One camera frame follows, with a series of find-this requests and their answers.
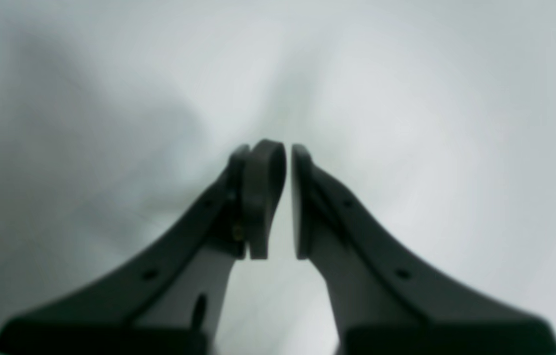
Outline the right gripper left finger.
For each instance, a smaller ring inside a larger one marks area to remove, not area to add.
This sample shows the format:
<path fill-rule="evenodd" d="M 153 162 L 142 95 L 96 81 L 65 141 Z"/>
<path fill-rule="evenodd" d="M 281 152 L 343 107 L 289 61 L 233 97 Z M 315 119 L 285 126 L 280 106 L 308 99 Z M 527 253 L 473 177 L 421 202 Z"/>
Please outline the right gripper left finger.
<path fill-rule="evenodd" d="M 86 287 L 12 317 L 4 355 L 207 355 L 237 260 L 268 257 L 282 143 L 242 144 L 158 240 Z"/>

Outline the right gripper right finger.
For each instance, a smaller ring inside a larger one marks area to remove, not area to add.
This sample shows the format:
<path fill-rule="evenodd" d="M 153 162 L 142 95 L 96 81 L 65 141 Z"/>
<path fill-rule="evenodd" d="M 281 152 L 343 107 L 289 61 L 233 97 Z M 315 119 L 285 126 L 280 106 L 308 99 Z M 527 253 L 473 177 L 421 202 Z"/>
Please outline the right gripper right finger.
<path fill-rule="evenodd" d="M 340 355 L 556 355 L 551 325 L 429 265 L 291 149 L 296 256 L 323 277 Z"/>

